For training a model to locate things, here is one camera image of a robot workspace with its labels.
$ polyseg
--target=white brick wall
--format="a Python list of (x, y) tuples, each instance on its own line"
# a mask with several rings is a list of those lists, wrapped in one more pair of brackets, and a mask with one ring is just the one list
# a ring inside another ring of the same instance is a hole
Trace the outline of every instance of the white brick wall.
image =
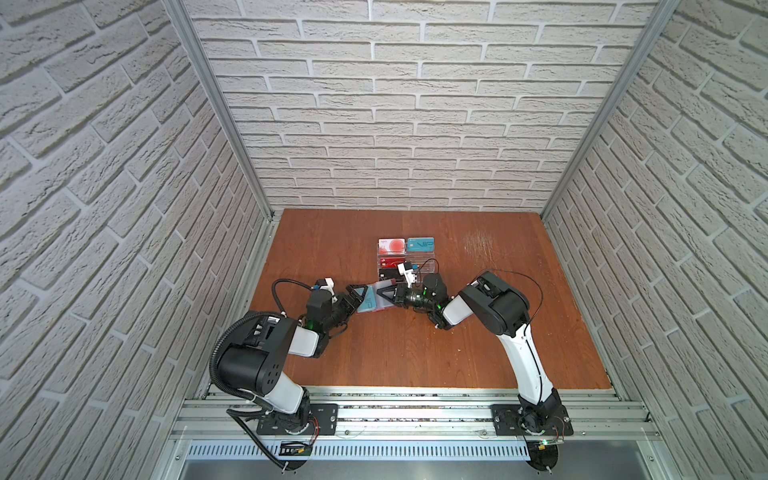
[(766, 13), (683, 0), (546, 223), (685, 478), (768, 475)]
[(654, 7), (186, 2), (278, 212), (540, 211)]
[(0, 17), (0, 478), (148, 478), (264, 219), (162, 2)]

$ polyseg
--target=blue vip card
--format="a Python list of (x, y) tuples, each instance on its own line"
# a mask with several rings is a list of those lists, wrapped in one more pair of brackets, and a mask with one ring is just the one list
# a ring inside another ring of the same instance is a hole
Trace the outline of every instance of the blue vip card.
[(409, 238), (408, 251), (409, 252), (434, 252), (435, 238), (434, 237)]
[[(357, 293), (362, 293), (362, 288), (355, 288)], [(368, 285), (368, 291), (360, 306), (357, 307), (357, 313), (370, 312), (376, 308), (376, 289), (373, 285)]]

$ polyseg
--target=black cable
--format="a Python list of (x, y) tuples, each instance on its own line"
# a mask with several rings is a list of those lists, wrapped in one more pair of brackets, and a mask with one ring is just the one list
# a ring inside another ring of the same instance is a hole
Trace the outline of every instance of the black cable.
[(531, 352), (533, 363), (534, 365), (536, 365), (536, 373), (538, 374), (538, 402), (536, 402), (536, 405), (538, 405), (539, 403), (541, 403), (541, 397), (544, 395), (544, 380), (541, 379), (541, 370), (538, 368), (536, 355), (533, 354), (533, 349), (531, 348), (531, 343), (528, 341), (528, 339), (525, 340), (525, 345), (528, 346), (528, 351)]
[(512, 271), (512, 270), (502, 270), (502, 269), (499, 269), (499, 268), (486, 268), (486, 269), (483, 269), (483, 270), (481, 270), (481, 272), (480, 272), (480, 273), (478, 273), (477, 275), (475, 275), (475, 278), (477, 278), (477, 277), (481, 276), (481, 275), (482, 275), (483, 273), (485, 273), (485, 272), (505, 272), (505, 273), (512, 273), (512, 274), (514, 274), (514, 275), (520, 275), (520, 276), (524, 276), (525, 278), (529, 279), (531, 282), (535, 283), (535, 284), (536, 284), (536, 286), (538, 287), (538, 292), (539, 292), (539, 295), (541, 295), (541, 300), (540, 300), (540, 301), (539, 301), (539, 303), (538, 303), (538, 308), (536, 309), (536, 311), (535, 311), (535, 312), (533, 313), (533, 315), (531, 316), (531, 321), (533, 321), (533, 319), (534, 319), (534, 318), (536, 318), (536, 316), (538, 315), (538, 312), (541, 310), (541, 306), (542, 306), (542, 305), (544, 305), (544, 289), (542, 289), (542, 288), (541, 288), (541, 284), (540, 284), (539, 282), (537, 282), (537, 281), (536, 281), (536, 280), (535, 280), (535, 279), (534, 279), (532, 276), (530, 276), (530, 275), (526, 275), (525, 273), (515, 272), (515, 271)]
[(440, 263), (438, 263), (437, 259), (436, 258), (428, 258), (427, 260), (424, 260), (421, 265), (419, 265), (419, 268), (416, 269), (416, 275), (417, 276), (419, 275), (419, 272), (422, 271), (422, 267), (424, 267), (427, 264), (427, 262), (429, 262), (430, 260), (435, 262), (435, 266), (437, 267), (437, 271), (435, 273), (440, 273)]
[(286, 310), (283, 308), (283, 304), (280, 302), (280, 299), (277, 298), (277, 289), (276, 289), (276, 287), (277, 287), (278, 283), (292, 283), (294, 285), (298, 285), (298, 286), (301, 286), (303, 288), (306, 288), (307, 290), (310, 290), (310, 291), (312, 290), (312, 287), (307, 285), (306, 283), (300, 282), (299, 280), (290, 279), (290, 278), (279, 278), (279, 279), (275, 280), (274, 282), (272, 282), (272, 298), (275, 299), (275, 304), (277, 305), (277, 309), (283, 315), (285, 315)]
[(258, 402), (260, 401), (258, 397), (256, 397), (256, 394), (253, 392), (244, 392), (240, 389), (235, 389), (234, 387), (231, 387), (227, 385), (226, 382), (224, 382), (221, 379), (221, 376), (219, 375), (219, 360), (221, 356), (223, 355), (222, 346), (224, 342), (227, 340), (227, 337), (235, 331), (235, 329), (240, 328), (245, 322), (249, 322), (259, 316), (279, 316), (279, 313), (275, 312), (248, 312), (243, 318), (237, 320), (235, 323), (229, 326), (224, 333), (221, 334), (219, 339), (216, 342), (216, 345), (214, 346), (214, 350), (210, 354), (210, 360), (208, 362), (208, 373), (210, 375), (210, 381), (217, 387), (219, 387), (219, 390), (226, 393), (227, 395), (232, 395), (239, 397), (241, 399), (248, 400), (249, 402)]
[(246, 435), (248, 435), (250, 439), (253, 440), (253, 443), (256, 444), (256, 447), (258, 447), (259, 450), (261, 450), (261, 452), (273, 464), (277, 465), (277, 468), (279, 468), (280, 470), (283, 470), (284, 472), (291, 472), (306, 463), (306, 460), (284, 462), (279, 460), (275, 455), (272, 455), (272, 452), (270, 452), (270, 450), (266, 446), (264, 446), (261, 440), (259, 440), (259, 437), (257, 437), (256, 434), (253, 433), (253, 431), (251, 431), (250, 427), (248, 427), (248, 425), (240, 417), (240, 415), (242, 415), (243, 413), (245, 412), (238, 412), (237, 410), (227, 409), (227, 415), (232, 417), (232, 420), (234, 420), (243, 429)]

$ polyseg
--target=metal vent grille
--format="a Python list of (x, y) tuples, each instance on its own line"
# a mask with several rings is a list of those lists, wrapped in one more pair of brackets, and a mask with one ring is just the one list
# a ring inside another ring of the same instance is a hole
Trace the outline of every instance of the metal vent grille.
[[(277, 455), (281, 440), (264, 440)], [(412, 440), (318, 440), (313, 460), (438, 460), (504, 461), (529, 460), (521, 440), (412, 441)], [(194, 440), (188, 460), (264, 460), (264, 454), (249, 440)]]

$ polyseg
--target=wooden tabletop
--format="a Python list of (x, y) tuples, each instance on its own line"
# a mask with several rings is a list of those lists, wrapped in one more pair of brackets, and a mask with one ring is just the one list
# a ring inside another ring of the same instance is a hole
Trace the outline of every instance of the wooden tabletop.
[[(549, 237), (536, 214), (381, 210), (286, 210), (280, 220), (252, 310), (276, 310), (270, 287), (280, 277), (314, 284), (332, 277), (336, 291), (377, 280), (379, 238), (434, 237), (440, 275), (455, 295), (484, 268), (535, 278), (544, 304), (531, 325), (541, 363), (559, 389), (611, 384), (576, 307)], [(536, 285), (496, 273), (520, 289), (535, 311)], [(289, 316), (306, 311), (307, 291), (280, 284)], [(393, 307), (352, 317), (319, 359), (289, 356), (284, 372), (300, 385), (515, 388), (498, 339), (470, 316), (449, 331), (426, 315)]]

